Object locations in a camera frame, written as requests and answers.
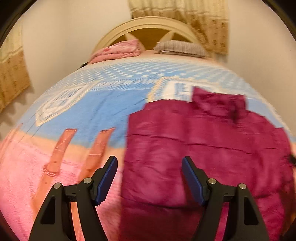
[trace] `metal screw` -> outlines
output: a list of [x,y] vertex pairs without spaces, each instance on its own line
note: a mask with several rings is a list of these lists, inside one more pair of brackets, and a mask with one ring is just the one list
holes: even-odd
[[91,178],[90,177],[87,177],[83,180],[84,183],[88,184],[88,183],[91,183]]
[[214,178],[210,178],[210,179],[208,180],[208,182],[209,182],[210,184],[215,184],[217,181],[216,181],[216,179],[214,179]]
[[244,183],[240,183],[240,184],[239,184],[239,187],[240,187],[241,189],[246,189],[246,188],[247,188],[246,184],[244,184]]
[[61,187],[61,184],[60,183],[55,183],[54,184],[54,189],[59,189]]

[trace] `pink fabric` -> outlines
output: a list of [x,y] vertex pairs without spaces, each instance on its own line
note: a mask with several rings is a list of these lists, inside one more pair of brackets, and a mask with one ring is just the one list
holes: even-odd
[[137,39],[122,41],[112,46],[96,51],[89,64],[110,60],[138,56],[142,53]]
[[[0,156],[0,176],[5,177],[2,178],[0,185],[0,210],[20,241],[29,239],[34,223],[31,200],[37,190],[38,180],[42,176],[43,166],[49,162],[49,159],[50,156],[40,149],[17,138],[10,142],[4,156]],[[75,184],[80,171],[79,163],[63,160],[60,175],[53,180],[52,185],[56,182],[61,182],[65,186]],[[106,200],[96,208],[109,241],[118,240],[119,235],[121,176],[122,171],[119,169]],[[78,221],[78,216],[73,213],[72,215],[75,223]],[[75,230],[75,234],[77,241],[84,241],[81,228]]]
[[[120,240],[190,240],[202,208],[182,177],[184,156],[222,184],[245,183],[270,240],[278,240],[285,218],[283,197],[294,196],[284,130],[246,110],[242,95],[195,88],[192,100],[151,102],[130,115]],[[217,241],[222,240],[226,219],[227,205]]]

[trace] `bedspread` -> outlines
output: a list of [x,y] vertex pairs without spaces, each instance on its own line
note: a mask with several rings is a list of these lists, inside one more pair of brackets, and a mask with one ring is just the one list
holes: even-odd
[[[155,54],[87,65],[41,95],[1,143],[0,210],[18,238],[28,240],[36,214],[54,183],[77,183],[114,155],[119,170],[106,201],[97,210],[109,240],[117,240],[128,116],[155,100],[190,101],[194,86],[244,94],[247,109],[289,134],[258,92],[235,73],[210,61]],[[82,241],[77,207],[72,207],[77,241]]]

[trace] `bed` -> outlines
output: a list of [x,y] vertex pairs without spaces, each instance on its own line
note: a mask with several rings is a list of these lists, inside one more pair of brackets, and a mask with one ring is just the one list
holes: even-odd
[[[189,101],[194,86],[216,93],[243,94],[248,109],[294,137],[275,109],[241,77],[212,58],[156,54],[158,41],[197,43],[187,25],[142,17],[111,30],[94,52],[137,38],[140,56],[86,65],[41,95],[0,146],[0,210],[21,241],[28,240],[38,210],[52,185],[71,185],[91,176],[110,155],[119,170],[98,214],[109,240],[117,240],[121,169],[128,116],[160,99]],[[75,204],[77,241],[84,240]]]

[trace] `blue gripper pad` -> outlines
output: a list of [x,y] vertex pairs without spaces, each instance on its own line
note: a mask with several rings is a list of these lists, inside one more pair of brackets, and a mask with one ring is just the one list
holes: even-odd
[[108,191],[110,189],[110,186],[117,172],[117,167],[118,167],[118,161],[117,161],[117,158],[114,157],[110,165],[108,166],[106,172],[104,173],[104,176],[102,177],[101,182],[98,185],[98,193],[95,199],[95,202],[98,205],[100,205],[101,202],[105,201]]
[[204,206],[206,201],[203,197],[202,184],[199,182],[188,160],[184,157],[182,160],[182,171],[190,188],[191,194],[195,201]]

